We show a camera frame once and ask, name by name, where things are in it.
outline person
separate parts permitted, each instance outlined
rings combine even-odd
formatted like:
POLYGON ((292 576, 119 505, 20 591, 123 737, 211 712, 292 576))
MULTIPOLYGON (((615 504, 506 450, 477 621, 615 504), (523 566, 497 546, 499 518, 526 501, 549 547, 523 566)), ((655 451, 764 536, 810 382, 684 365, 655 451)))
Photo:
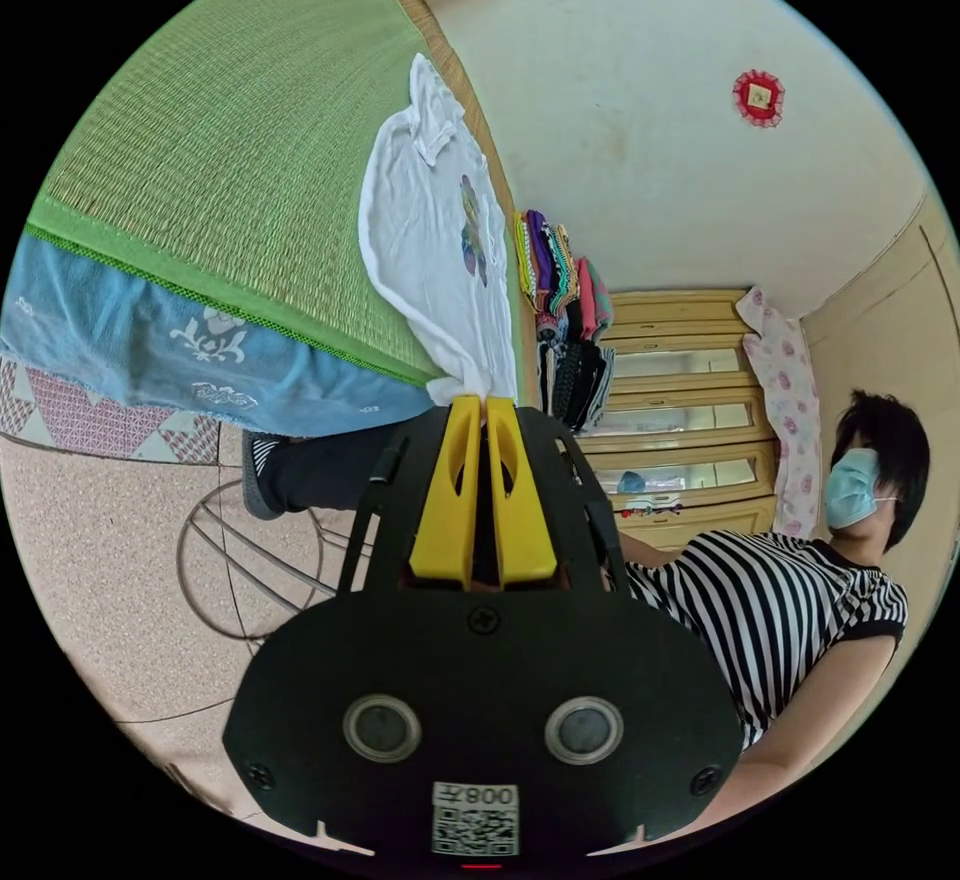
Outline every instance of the person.
MULTIPOLYGON (((247 509, 264 520, 311 506, 355 509, 394 429, 302 443, 245 434, 247 509)), ((854 390, 830 467, 829 540, 711 531, 665 552, 621 533, 631 594, 709 647, 743 729, 739 762, 697 820, 649 842, 641 829, 622 849, 714 826, 785 789, 890 663, 908 602, 881 564, 926 492, 930 447, 917 414, 894 397, 854 390)))

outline pink floral cloth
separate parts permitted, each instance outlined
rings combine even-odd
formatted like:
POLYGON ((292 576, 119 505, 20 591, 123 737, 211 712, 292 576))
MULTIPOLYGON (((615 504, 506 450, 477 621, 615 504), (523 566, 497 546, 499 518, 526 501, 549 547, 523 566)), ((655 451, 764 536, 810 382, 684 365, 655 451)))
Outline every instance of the pink floral cloth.
POLYGON ((820 400, 803 330, 754 287, 737 313, 756 333, 743 349, 763 388, 767 419, 780 440, 774 533, 809 538, 820 510, 820 400))

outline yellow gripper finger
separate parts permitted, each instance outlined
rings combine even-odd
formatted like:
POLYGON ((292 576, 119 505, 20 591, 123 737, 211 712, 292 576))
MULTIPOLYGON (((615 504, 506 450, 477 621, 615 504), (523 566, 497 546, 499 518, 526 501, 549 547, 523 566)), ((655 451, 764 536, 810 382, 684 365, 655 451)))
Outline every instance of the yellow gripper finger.
POLYGON ((456 581, 464 590, 470 589, 473 571, 481 412, 479 397, 457 397, 453 401, 410 555, 414 576, 456 581))
POLYGON ((493 523, 500 585, 549 580, 557 558, 527 459, 513 401, 487 399, 487 440, 493 482, 493 523), (501 464, 513 485, 507 493, 501 464))

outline stack of folded clothes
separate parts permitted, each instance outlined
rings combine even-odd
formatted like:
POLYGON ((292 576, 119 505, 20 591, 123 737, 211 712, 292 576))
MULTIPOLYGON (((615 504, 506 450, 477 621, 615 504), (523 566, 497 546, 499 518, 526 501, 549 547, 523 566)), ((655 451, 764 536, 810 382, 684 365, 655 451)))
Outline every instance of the stack of folded clothes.
POLYGON ((613 322, 610 295, 593 264, 573 255, 562 224, 527 210, 514 226, 521 287, 537 315, 541 409, 589 431, 613 379, 614 351, 599 346, 613 322))

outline face mask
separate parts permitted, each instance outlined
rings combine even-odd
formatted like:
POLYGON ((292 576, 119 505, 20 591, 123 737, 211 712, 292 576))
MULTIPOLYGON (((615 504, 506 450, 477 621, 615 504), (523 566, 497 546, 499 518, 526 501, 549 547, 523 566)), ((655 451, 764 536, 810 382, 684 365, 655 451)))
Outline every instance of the face mask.
POLYGON ((876 513, 877 503, 896 497, 875 497, 879 467, 877 451, 848 450, 827 478, 827 526, 843 530, 876 513))

